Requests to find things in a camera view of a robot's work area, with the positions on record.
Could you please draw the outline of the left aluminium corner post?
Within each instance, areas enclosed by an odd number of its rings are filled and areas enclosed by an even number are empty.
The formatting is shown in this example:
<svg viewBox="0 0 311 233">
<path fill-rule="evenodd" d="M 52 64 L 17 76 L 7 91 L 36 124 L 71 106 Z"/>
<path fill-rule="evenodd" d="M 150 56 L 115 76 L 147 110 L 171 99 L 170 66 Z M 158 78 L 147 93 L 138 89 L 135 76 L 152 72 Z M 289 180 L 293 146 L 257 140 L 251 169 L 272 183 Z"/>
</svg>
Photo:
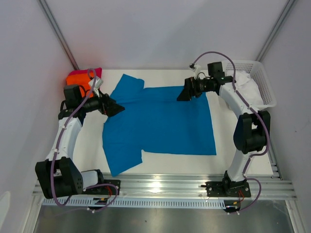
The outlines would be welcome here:
<svg viewBox="0 0 311 233">
<path fill-rule="evenodd" d="M 47 22 L 49 23 L 54 35 L 56 36 L 61 48 L 63 49 L 66 57 L 68 58 L 71 66 L 74 70 L 78 70 L 79 66 L 73 56 L 73 53 L 62 33 L 62 30 L 46 0 L 37 0 L 37 3 L 39 4 L 44 16 L 47 19 Z"/>
</svg>

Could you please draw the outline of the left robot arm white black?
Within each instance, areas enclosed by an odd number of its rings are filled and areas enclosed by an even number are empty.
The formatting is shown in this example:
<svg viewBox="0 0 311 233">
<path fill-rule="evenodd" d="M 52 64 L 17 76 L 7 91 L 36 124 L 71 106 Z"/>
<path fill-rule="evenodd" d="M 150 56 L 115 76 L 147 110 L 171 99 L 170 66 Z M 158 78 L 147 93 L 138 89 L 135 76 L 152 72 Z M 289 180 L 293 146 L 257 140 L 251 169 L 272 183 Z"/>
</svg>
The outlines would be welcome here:
<svg viewBox="0 0 311 233">
<path fill-rule="evenodd" d="M 47 199 L 80 195 L 89 189 L 94 194 L 105 190 L 101 171 L 80 171 L 73 162 L 73 152 L 87 113 L 99 111 L 113 117 L 125 110 L 102 92 L 91 98 L 83 97 L 77 84 L 65 86 L 64 95 L 65 100 L 61 103 L 58 115 L 59 128 L 52 150 L 44 161 L 35 165 L 37 179 Z"/>
</svg>

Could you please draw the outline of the blue t shirt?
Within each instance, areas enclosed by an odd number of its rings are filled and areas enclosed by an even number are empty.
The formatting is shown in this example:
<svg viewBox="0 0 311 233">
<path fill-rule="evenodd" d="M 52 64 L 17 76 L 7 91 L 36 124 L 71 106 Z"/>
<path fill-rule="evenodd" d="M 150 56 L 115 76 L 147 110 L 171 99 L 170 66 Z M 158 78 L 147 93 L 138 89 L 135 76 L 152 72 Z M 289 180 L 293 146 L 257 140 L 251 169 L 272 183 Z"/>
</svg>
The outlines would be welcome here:
<svg viewBox="0 0 311 233">
<path fill-rule="evenodd" d="M 181 86 L 149 87 L 123 74 L 111 97 L 124 110 L 103 128 L 103 149 L 113 176 L 142 163 L 142 152 L 216 154 L 206 96 L 178 101 Z"/>
</svg>

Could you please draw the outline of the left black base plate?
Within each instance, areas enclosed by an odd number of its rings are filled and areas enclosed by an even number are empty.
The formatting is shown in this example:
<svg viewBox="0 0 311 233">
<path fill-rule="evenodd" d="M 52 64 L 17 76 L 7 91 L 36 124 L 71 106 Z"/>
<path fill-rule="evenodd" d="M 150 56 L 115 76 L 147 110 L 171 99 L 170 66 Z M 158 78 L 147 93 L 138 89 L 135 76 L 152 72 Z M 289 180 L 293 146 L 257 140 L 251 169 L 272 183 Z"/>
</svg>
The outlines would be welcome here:
<svg viewBox="0 0 311 233">
<path fill-rule="evenodd" d="M 103 183 L 92 185 L 82 192 L 83 195 L 119 195 L 121 187 L 120 180 L 104 180 Z"/>
</svg>

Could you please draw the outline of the white plastic basket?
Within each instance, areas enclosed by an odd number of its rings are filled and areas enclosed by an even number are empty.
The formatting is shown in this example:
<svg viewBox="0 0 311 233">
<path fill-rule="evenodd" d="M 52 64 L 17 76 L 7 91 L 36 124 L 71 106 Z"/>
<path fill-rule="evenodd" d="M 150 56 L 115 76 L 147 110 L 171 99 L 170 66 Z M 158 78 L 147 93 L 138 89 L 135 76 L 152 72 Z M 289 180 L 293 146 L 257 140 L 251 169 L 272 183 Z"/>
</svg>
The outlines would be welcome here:
<svg viewBox="0 0 311 233">
<path fill-rule="evenodd" d="M 244 70 L 256 82 L 263 99 L 263 105 L 250 105 L 251 107 L 264 110 L 276 106 L 276 98 L 262 63 L 251 60 L 234 60 L 233 62 L 223 60 L 222 65 L 226 76 L 235 77 L 236 71 Z"/>
</svg>

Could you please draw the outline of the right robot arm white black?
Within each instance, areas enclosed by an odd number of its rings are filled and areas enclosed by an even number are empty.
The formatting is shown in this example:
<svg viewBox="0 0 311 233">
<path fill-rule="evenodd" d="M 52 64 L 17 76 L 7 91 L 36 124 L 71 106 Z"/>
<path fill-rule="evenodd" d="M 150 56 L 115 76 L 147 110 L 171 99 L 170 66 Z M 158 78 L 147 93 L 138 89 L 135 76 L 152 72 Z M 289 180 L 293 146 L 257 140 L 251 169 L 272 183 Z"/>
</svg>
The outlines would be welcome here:
<svg viewBox="0 0 311 233">
<path fill-rule="evenodd" d="M 185 79 L 178 101 L 190 101 L 203 93 L 215 92 L 232 109 L 237 117 L 233 134 L 236 152 L 229 169 L 222 179 L 222 191 L 233 196 L 247 187 L 246 172 L 255 156 L 263 156 L 270 146 L 270 114 L 251 104 L 238 89 L 237 71 L 227 76 L 221 62 L 207 66 L 208 76 L 200 79 L 201 68 L 196 63 L 190 65 L 194 76 Z"/>
</svg>

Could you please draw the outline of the aluminium mounting rail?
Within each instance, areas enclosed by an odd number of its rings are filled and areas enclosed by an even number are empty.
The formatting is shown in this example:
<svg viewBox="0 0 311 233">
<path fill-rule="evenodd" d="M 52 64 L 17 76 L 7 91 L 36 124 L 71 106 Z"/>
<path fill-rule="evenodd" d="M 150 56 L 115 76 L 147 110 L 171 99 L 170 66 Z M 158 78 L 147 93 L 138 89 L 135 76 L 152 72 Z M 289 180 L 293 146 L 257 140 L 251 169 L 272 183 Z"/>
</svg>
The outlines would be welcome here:
<svg viewBox="0 0 311 233">
<path fill-rule="evenodd" d="M 103 174 L 105 179 L 120 180 L 120 197 L 160 198 L 160 199 L 198 199 L 206 197 L 206 182 L 220 181 L 222 175 L 163 175 L 163 174 L 125 174 L 112 177 Z M 256 177 L 261 183 L 260 200 L 296 200 L 297 195 L 291 181 L 280 178 Z"/>
</svg>

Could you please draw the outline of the aluminium corner post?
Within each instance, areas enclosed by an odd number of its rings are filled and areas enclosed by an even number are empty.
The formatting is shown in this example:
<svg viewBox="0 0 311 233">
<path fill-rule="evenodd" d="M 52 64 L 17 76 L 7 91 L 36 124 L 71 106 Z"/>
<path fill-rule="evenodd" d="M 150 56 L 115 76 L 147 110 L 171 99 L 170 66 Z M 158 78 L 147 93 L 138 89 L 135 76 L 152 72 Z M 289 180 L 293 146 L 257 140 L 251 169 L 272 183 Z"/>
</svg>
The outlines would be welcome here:
<svg viewBox="0 0 311 233">
<path fill-rule="evenodd" d="M 281 13 L 279 14 L 277 20 L 275 21 L 271 31 L 269 32 L 267 38 L 264 41 L 263 46 L 261 47 L 258 55 L 256 56 L 256 61 L 262 62 L 265 56 L 267 55 L 269 49 L 276 40 L 278 34 L 280 33 L 282 27 L 285 25 L 286 20 L 294 9 L 295 5 L 298 3 L 298 0 L 288 0 Z"/>
<path fill-rule="evenodd" d="M 47 19 L 47 22 L 49 23 L 54 35 L 56 36 L 61 48 L 63 49 L 66 57 L 68 58 L 71 66 L 74 70 L 78 70 L 79 66 L 73 56 L 73 53 L 62 33 L 62 30 L 46 0 L 37 0 L 37 3 L 39 4 L 44 16 Z"/>
</svg>

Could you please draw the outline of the folded pink t shirt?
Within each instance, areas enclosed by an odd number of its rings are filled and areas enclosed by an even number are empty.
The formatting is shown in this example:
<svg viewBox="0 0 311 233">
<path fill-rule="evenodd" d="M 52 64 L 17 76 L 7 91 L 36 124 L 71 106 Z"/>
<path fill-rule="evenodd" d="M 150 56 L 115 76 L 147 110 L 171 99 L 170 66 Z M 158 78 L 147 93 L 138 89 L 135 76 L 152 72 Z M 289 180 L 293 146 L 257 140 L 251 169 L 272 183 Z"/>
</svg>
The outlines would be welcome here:
<svg viewBox="0 0 311 233">
<path fill-rule="evenodd" d="M 96 71 L 96 75 L 101 78 L 102 77 L 102 68 L 99 67 L 99 68 L 95 68 L 95 71 Z M 84 69 L 84 70 L 74 70 L 72 72 L 69 73 L 69 76 L 71 75 L 78 75 L 78 74 L 87 74 L 87 69 Z"/>
</svg>

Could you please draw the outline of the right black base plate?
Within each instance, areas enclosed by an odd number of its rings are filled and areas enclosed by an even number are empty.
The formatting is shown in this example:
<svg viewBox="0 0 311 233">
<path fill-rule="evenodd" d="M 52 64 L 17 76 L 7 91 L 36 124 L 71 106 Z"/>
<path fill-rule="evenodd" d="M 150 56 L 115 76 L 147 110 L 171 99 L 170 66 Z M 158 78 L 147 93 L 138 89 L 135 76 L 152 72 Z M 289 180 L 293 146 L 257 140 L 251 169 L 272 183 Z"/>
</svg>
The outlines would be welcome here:
<svg viewBox="0 0 311 233">
<path fill-rule="evenodd" d="M 210 181 L 201 187 L 206 190 L 208 197 L 251 197 L 249 183 L 246 180 L 240 182 Z"/>
</svg>

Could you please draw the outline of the right aluminium corner post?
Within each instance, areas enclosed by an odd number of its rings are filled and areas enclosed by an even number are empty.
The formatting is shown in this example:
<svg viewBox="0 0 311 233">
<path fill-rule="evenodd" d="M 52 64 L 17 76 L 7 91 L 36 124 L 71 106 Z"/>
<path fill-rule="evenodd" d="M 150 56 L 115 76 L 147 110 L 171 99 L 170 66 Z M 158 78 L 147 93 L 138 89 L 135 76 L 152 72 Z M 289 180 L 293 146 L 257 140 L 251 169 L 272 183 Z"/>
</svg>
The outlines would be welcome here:
<svg viewBox="0 0 311 233">
<path fill-rule="evenodd" d="M 288 0 L 281 13 L 279 14 L 277 20 L 275 21 L 271 31 L 269 32 L 267 38 L 264 41 L 263 46 L 261 47 L 258 55 L 256 56 L 256 61 L 262 62 L 265 56 L 267 55 L 269 49 L 276 40 L 278 34 L 280 33 L 282 27 L 285 25 L 286 20 L 294 9 L 295 5 L 298 3 L 298 0 Z"/>
</svg>

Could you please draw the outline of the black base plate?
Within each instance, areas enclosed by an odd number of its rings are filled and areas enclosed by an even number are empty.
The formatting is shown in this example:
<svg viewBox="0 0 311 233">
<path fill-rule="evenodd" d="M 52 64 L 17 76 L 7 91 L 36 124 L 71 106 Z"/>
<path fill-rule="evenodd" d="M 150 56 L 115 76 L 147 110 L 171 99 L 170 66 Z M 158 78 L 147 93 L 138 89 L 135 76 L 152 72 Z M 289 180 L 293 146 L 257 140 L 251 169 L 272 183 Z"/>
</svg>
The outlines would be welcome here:
<svg viewBox="0 0 311 233">
<path fill-rule="evenodd" d="M 103 183 L 92 185 L 82 192 L 83 195 L 119 195 L 121 187 L 120 180 L 104 180 Z"/>
<path fill-rule="evenodd" d="M 249 183 L 246 180 L 240 182 L 210 181 L 201 187 L 206 190 L 208 197 L 251 197 Z"/>
</svg>

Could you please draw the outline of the folded orange t shirt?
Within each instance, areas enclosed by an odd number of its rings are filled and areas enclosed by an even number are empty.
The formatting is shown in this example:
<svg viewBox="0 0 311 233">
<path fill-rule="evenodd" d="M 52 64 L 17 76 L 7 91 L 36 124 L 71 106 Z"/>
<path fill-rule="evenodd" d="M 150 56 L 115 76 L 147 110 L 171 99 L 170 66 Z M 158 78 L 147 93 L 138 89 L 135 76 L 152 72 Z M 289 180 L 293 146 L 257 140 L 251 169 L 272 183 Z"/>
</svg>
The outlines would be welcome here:
<svg viewBox="0 0 311 233">
<path fill-rule="evenodd" d="M 76 84 L 79 86 L 82 97 L 85 97 L 90 92 L 91 86 L 89 85 L 89 81 L 90 78 L 86 73 L 73 74 L 66 77 L 67 85 Z"/>
</svg>

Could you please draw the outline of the white t shirt in basket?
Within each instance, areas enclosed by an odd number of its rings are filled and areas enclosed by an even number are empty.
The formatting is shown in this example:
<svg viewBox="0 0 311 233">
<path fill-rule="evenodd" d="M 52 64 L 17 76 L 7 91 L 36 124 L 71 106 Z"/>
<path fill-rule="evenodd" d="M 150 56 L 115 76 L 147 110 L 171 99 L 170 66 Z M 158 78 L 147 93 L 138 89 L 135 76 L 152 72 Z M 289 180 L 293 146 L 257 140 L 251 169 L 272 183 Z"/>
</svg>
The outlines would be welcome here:
<svg viewBox="0 0 311 233">
<path fill-rule="evenodd" d="M 246 71 L 236 71 L 235 73 L 235 87 L 240 96 L 239 99 L 243 104 L 246 102 L 249 105 L 263 105 L 263 99 L 260 95 L 259 87 Z"/>
</svg>

